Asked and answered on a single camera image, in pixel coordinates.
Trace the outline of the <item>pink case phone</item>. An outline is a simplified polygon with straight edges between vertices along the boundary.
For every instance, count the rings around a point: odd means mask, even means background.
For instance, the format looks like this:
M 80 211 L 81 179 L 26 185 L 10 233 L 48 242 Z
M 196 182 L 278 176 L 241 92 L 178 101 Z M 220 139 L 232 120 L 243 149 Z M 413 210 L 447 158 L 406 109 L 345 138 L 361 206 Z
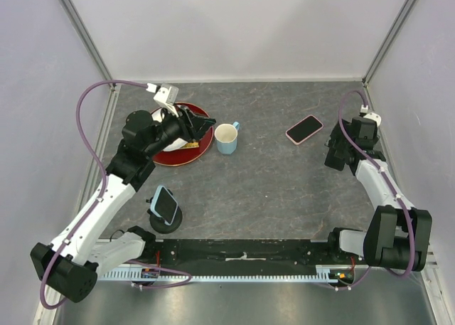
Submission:
M 285 134 L 293 144 L 300 145 L 321 129 L 323 129 L 323 123 L 310 114 L 290 127 Z

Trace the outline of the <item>blue case phone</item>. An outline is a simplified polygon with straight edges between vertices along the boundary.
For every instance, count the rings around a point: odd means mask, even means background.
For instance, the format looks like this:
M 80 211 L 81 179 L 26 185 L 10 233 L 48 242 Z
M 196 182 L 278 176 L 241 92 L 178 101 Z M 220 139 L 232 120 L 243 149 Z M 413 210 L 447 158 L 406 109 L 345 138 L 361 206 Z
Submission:
M 178 203 L 173 194 L 163 185 L 157 187 L 150 201 L 151 214 L 162 219 L 166 225 L 172 224 L 178 210 Z

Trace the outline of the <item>black round phone stand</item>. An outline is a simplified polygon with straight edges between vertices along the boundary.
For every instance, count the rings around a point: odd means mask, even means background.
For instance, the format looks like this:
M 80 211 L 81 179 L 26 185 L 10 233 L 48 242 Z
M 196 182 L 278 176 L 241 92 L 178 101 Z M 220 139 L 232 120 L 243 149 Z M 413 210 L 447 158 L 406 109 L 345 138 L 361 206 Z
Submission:
M 176 217 L 174 218 L 174 221 L 170 225 L 166 225 L 162 219 L 157 218 L 156 216 L 153 216 L 151 214 L 151 211 L 148 209 L 147 213 L 150 215 L 149 216 L 149 222 L 151 224 L 151 227 L 158 233 L 161 234 L 169 234 L 178 229 L 178 227 L 181 225 L 182 220 L 183 220 L 183 213 L 180 207 L 178 207 Z

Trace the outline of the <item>black folding phone stand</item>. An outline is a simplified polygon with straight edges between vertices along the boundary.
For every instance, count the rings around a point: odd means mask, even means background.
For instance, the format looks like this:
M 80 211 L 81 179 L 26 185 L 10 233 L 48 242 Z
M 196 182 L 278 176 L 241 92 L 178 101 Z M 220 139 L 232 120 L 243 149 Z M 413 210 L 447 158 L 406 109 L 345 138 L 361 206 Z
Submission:
M 346 143 L 343 140 L 334 141 L 332 139 L 326 145 L 328 147 L 328 153 L 324 165 L 337 171 L 344 170 L 346 165 Z

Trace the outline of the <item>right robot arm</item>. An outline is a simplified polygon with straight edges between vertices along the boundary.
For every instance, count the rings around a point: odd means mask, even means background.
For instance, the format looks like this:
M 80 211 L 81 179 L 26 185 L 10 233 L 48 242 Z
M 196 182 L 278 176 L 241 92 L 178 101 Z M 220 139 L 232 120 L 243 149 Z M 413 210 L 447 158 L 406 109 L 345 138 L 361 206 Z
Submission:
M 375 149 L 378 125 L 363 115 L 349 122 L 339 119 L 331 132 L 324 164 L 338 171 L 348 167 L 375 212 L 365 232 L 334 228 L 325 252 L 336 264 L 354 254 L 371 267 L 419 272 L 427 261 L 432 217 L 402 195 L 383 153 Z

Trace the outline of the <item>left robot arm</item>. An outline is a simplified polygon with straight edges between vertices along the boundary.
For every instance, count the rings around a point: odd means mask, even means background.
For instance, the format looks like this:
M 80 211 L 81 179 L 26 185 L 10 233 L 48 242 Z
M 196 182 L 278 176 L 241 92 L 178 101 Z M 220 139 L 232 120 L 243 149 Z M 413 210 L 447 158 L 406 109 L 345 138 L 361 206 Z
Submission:
M 126 118 L 117 153 L 102 170 L 101 183 L 92 197 L 50 244 L 37 243 L 31 251 L 41 280 L 41 303 L 46 309 L 52 307 L 45 298 L 47 287 L 78 303 L 107 272 L 130 260 L 148 263 L 155 258 L 154 235 L 138 226 L 103 246 L 98 247 L 96 242 L 151 175 L 154 157 L 177 139 L 201 140 L 215 123 L 215 119 L 184 105 L 177 106 L 175 113 L 163 112 L 160 121 L 145 110 Z

